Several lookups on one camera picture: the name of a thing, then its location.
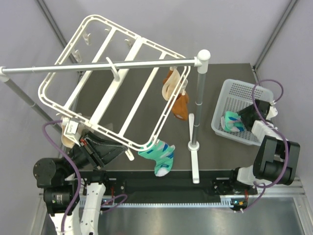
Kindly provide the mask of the teal sock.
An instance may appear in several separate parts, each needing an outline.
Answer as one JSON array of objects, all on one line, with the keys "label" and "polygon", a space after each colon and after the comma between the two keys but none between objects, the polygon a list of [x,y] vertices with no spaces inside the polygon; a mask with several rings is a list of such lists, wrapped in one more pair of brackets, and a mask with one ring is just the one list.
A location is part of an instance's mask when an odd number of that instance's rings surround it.
[{"label": "teal sock", "polygon": [[164,141],[157,140],[154,144],[149,144],[149,149],[146,151],[138,151],[138,155],[155,161],[154,174],[156,177],[163,177],[168,174],[174,162],[175,146],[169,145]]},{"label": "teal sock", "polygon": [[243,132],[245,127],[241,121],[241,117],[232,111],[226,111],[225,115],[221,117],[221,126],[227,132]]}]

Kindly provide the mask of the white square clip hanger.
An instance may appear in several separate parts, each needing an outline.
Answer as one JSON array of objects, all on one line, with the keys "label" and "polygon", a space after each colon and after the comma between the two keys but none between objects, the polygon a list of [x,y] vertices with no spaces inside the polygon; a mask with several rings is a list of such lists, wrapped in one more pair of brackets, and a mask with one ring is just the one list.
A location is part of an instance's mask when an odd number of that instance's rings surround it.
[{"label": "white square clip hanger", "polygon": [[[74,64],[74,65],[65,65],[63,62],[68,58],[72,49],[74,49],[78,40],[83,36],[88,25],[93,22],[98,21],[106,26],[106,29],[109,31],[106,36],[103,44],[100,49],[96,53],[92,63],[90,64]],[[122,62],[112,62],[109,57],[106,57],[106,63],[99,63],[100,57],[103,55],[105,49],[109,45],[112,37],[116,32],[119,32],[131,39],[134,40],[134,44],[132,45],[126,59]],[[156,61],[135,61],[135,57],[137,56],[140,48],[143,46],[149,46],[155,50],[160,51],[160,57]],[[183,85],[187,80],[190,69],[192,66],[201,65],[201,62],[198,58],[186,59],[184,56],[175,53],[174,51],[167,49],[159,44],[156,44],[146,38],[141,37],[140,35],[100,16],[100,15],[90,15],[84,18],[81,22],[80,26],[72,36],[70,42],[67,44],[58,60],[56,61],[53,67],[45,67],[44,72],[47,72],[46,78],[43,80],[41,85],[38,88],[38,96],[40,101],[46,106],[54,109],[60,114],[63,114],[67,120],[79,122],[94,131],[107,136],[108,138],[121,143],[122,145],[127,147],[126,155],[130,161],[134,160],[133,151],[145,151],[149,150],[154,143],[157,142],[157,138],[169,116],[169,113],[174,105],[175,100],[178,97],[178,94],[182,91]],[[153,79],[155,78],[158,70],[161,67],[170,67],[176,69],[177,67],[183,67],[184,70],[182,74],[179,76],[177,84],[174,86],[172,92],[170,93],[169,100],[162,111],[162,114],[146,144],[138,144],[134,141],[131,141],[124,137],[126,130],[128,129],[133,117],[136,114],[139,105],[141,104],[148,88],[150,87]],[[132,109],[130,110],[121,130],[116,133],[110,131],[109,129],[99,125],[99,121],[102,119],[104,113],[109,107],[111,101],[116,95],[118,89],[122,85],[127,73],[130,69],[139,69],[139,68],[152,68],[152,72],[146,80],[144,87],[142,88],[139,96],[137,97]],[[96,70],[110,70],[113,74],[113,81],[108,87],[106,93],[101,99],[99,105],[97,106],[95,112],[92,114],[91,118],[87,119],[80,114],[71,111],[70,108],[77,98],[78,94],[84,87],[91,73]],[[68,71],[83,71],[84,75],[81,80],[78,82],[78,85],[70,95],[69,99],[65,103],[65,105],[60,105],[55,101],[50,100],[46,97],[46,90],[48,89],[50,82],[54,78],[55,74],[58,72],[68,72]]]}]

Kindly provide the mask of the orange brown sock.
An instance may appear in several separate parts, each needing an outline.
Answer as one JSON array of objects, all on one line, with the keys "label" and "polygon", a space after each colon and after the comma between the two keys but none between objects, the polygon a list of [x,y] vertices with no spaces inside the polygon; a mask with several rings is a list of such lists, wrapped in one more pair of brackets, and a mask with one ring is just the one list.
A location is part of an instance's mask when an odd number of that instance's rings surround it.
[{"label": "orange brown sock", "polygon": [[179,91],[179,94],[174,102],[174,105],[172,107],[172,113],[174,116],[180,120],[188,120],[188,108],[187,104],[189,103],[189,96],[185,90],[186,86],[188,84],[188,80],[185,80],[185,82],[182,85],[181,90]]}]

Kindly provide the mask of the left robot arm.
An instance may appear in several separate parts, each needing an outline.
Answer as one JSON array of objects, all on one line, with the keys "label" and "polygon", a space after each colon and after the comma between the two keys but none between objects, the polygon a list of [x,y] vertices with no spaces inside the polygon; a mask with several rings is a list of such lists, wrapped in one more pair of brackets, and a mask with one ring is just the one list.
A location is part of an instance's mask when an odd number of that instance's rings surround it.
[{"label": "left robot arm", "polygon": [[62,158],[42,158],[33,168],[37,187],[56,233],[96,235],[102,206],[114,202],[114,186],[104,167],[126,146],[87,132]]}]

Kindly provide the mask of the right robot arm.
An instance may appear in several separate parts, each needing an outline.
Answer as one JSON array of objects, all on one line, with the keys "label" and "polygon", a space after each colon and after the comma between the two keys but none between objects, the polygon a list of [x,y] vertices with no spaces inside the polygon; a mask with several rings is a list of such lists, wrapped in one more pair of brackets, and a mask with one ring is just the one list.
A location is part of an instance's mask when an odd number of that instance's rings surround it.
[{"label": "right robot arm", "polygon": [[232,171],[228,188],[232,193],[241,193],[254,185],[290,185],[295,178],[300,144],[284,141],[277,134],[271,118],[278,114],[267,101],[255,99],[250,106],[237,112],[245,129],[260,142],[253,165],[238,167]]}]

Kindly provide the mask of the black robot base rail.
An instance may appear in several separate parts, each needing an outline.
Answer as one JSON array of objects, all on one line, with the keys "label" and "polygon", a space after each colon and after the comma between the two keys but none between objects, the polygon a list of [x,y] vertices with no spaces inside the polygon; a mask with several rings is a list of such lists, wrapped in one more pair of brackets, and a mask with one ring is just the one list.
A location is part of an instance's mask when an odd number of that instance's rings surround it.
[{"label": "black robot base rail", "polygon": [[194,184],[188,170],[174,170],[164,177],[152,171],[107,171],[104,196],[126,194],[128,204],[216,203],[221,196],[254,196],[257,190],[236,190],[230,170],[201,170]]}]

